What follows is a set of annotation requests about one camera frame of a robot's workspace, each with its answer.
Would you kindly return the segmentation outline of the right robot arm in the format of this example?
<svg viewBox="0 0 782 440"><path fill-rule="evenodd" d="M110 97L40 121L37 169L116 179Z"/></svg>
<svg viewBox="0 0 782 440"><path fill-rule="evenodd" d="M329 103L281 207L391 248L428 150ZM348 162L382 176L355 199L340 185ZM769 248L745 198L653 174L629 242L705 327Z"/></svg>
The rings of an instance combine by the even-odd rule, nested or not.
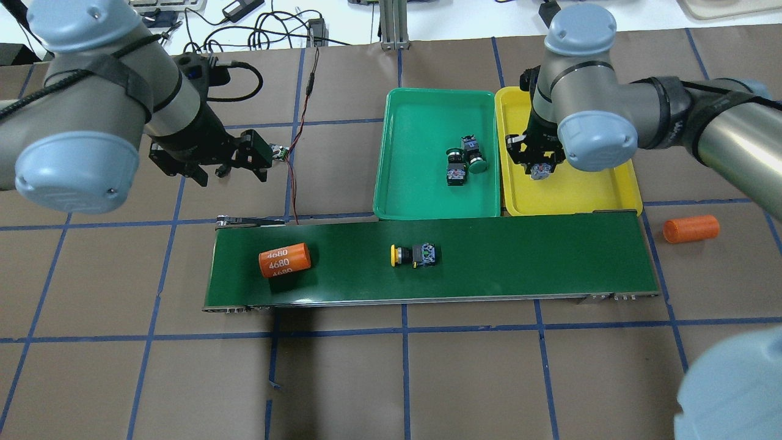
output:
<svg viewBox="0 0 782 440"><path fill-rule="evenodd" d="M700 164L780 219L780 104L763 83L650 77L618 81L610 61L617 24L602 6L545 1L546 53L520 77L532 107L506 136L512 161L534 178L567 162L617 167L639 149L684 147ZM682 379L676 439L780 438L780 328L745 332L703 353Z"/></svg>

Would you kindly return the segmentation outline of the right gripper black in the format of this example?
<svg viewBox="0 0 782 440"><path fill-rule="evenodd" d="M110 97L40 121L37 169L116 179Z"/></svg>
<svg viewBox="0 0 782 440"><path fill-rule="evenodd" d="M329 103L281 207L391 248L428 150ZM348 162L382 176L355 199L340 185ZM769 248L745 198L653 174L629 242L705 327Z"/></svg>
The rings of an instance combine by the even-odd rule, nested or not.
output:
<svg viewBox="0 0 782 440"><path fill-rule="evenodd" d="M556 170L565 160L550 92L539 83L540 68L528 68L519 78L520 90L530 95L526 129L521 134L506 135L506 152L514 164L524 168L526 175L530 175L528 167L532 164L551 163Z"/></svg>

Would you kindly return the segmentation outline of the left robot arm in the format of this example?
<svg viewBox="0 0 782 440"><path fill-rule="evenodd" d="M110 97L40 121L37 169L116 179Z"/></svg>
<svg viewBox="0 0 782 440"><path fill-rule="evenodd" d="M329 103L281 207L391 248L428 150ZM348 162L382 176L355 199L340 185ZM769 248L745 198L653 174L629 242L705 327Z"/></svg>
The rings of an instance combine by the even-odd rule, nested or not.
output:
<svg viewBox="0 0 782 440"><path fill-rule="evenodd" d="M2 190L45 208L90 215L125 203L139 169L139 143L165 175L206 186L205 166L233 168L260 181L271 146L254 130L228 134L210 107L210 87L232 68L198 53L172 57L128 3L34 1L32 34L53 53L43 87L2 102Z"/></svg>

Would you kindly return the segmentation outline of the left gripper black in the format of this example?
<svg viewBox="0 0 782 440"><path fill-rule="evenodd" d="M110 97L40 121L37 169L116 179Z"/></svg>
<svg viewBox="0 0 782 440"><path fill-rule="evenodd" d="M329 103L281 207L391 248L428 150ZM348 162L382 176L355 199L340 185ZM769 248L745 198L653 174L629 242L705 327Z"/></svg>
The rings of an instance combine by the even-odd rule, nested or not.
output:
<svg viewBox="0 0 782 440"><path fill-rule="evenodd" d="M235 145L208 101L212 87L231 81L229 66L195 53L176 56L173 61L180 75L174 91L151 119L153 143L148 158L165 175L181 175L206 187L208 176L201 166L227 168L235 155L235 167L251 171L260 183L266 183L273 162L271 146L254 129L243 131Z"/></svg>

